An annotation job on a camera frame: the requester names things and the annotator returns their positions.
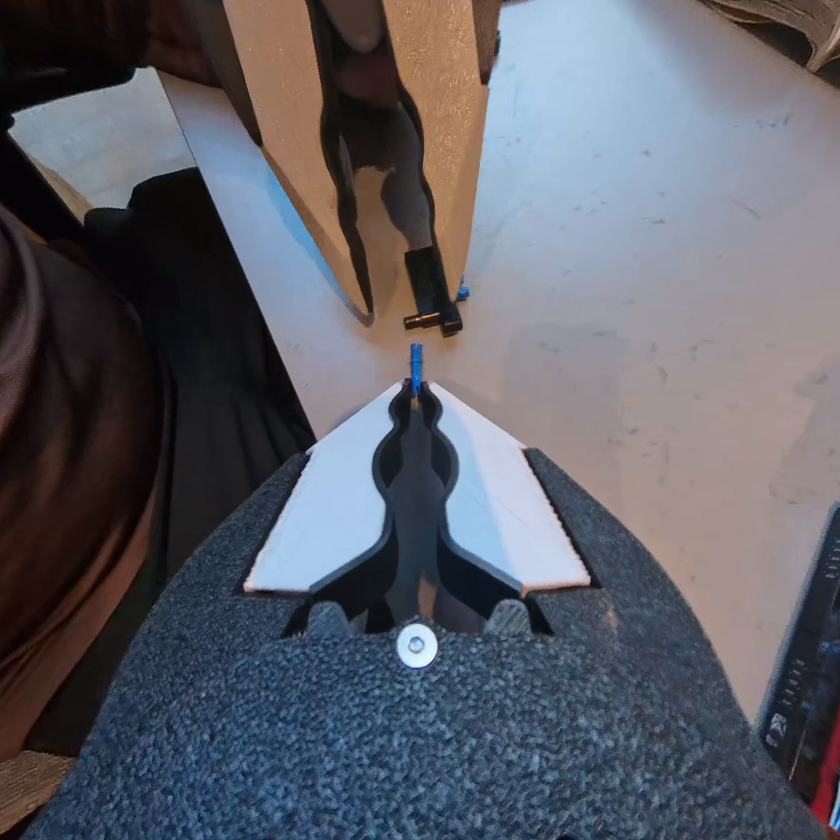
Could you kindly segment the red toy brick car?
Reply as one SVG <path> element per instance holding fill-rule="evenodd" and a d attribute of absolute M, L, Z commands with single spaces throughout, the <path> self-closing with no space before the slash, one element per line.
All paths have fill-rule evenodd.
<path fill-rule="evenodd" d="M 839 510 L 823 534 L 760 730 L 816 819 L 838 834 Z"/>

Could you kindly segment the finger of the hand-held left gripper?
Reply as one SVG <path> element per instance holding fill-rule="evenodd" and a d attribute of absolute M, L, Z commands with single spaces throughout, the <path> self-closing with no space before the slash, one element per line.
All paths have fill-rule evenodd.
<path fill-rule="evenodd" d="M 374 313 L 334 85 L 338 33 L 321 2 L 196 2 L 206 63 L 244 119 L 344 295 Z"/>
<path fill-rule="evenodd" d="M 384 1 L 402 92 L 422 146 L 432 239 L 450 292 L 465 273 L 497 57 L 501 1 Z"/>

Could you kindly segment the light grey desk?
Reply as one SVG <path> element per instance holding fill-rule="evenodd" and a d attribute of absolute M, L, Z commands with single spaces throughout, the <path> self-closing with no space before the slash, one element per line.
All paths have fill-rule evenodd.
<path fill-rule="evenodd" d="M 647 546 L 758 720 L 838 503 L 838 90 L 702 3 L 503 4 L 445 339 L 403 328 L 383 171 L 367 324 L 226 96 L 161 84 L 315 435 L 422 342 Z"/>

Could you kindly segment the person's brown shirt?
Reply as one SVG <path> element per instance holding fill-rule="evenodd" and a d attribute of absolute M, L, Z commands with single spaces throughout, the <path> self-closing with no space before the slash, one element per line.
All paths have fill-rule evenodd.
<path fill-rule="evenodd" d="M 5 211 L 1 322 L 6 761 L 148 557 L 165 397 L 128 302 Z"/>

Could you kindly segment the black beam assembly blue pins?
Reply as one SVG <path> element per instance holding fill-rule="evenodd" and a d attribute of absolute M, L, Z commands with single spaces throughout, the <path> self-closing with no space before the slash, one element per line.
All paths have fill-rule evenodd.
<path fill-rule="evenodd" d="M 465 282 L 450 296 L 443 263 L 433 246 L 405 252 L 404 262 L 416 304 L 416 313 L 403 320 L 404 329 L 439 328 L 445 338 L 455 336 L 463 329 L 459 303 L 470 294 Z"/>

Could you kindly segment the open instruction booklet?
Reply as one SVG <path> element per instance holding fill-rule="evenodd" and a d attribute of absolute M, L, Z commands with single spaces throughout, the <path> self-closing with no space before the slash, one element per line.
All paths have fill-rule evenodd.
<path fill-rule="evenodd" d="M 805 68 L 817 72 L 839 58 L 838 1 L 704 1 L 743 25 L 778 25 L 802 35 L 810 48 Z"/>

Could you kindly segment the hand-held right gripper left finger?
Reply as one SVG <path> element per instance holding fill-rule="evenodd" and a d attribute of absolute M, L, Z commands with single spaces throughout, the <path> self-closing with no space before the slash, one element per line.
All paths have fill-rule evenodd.
<path fill-rule="evenodd" d="M 348 617 L 384 598 L 397 548 L 382 454 L 412 395 L 410 381 L 393 384 L 310 447 L 245 576 L 247 595 L 336 602 Z"/>

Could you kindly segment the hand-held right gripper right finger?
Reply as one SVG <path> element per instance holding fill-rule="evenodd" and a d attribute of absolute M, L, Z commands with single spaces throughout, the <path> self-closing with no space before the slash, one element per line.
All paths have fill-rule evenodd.
<path fill-rule="evenodd" d="M 432 468 L 443 484 L 437 573 L 480 616 L 502 601 L 592 586 L 526 446 L 435 382 L 423 383 Z"/>

